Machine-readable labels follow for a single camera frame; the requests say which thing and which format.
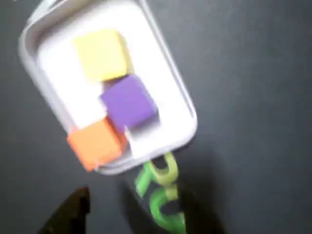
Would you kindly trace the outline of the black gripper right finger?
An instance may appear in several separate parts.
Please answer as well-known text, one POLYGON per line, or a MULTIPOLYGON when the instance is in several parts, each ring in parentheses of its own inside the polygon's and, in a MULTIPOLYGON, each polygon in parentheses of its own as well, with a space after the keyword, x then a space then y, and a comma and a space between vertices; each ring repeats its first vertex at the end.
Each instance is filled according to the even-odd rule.
POLYGON ((223 224, 213 209, 205 208, 195 194, 178 184, 180 209, 184 213, 187 234, 225 234, 223 224))

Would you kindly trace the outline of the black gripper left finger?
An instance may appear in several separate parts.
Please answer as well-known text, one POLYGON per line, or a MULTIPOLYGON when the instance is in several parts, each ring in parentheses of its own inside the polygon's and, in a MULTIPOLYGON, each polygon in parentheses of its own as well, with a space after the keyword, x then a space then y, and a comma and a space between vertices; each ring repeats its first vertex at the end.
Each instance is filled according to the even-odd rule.
POLYGON ((84 234, 86 216, 90 213, 88 187, 76 189, 53 212, 38 231, 39 234, 84 234))

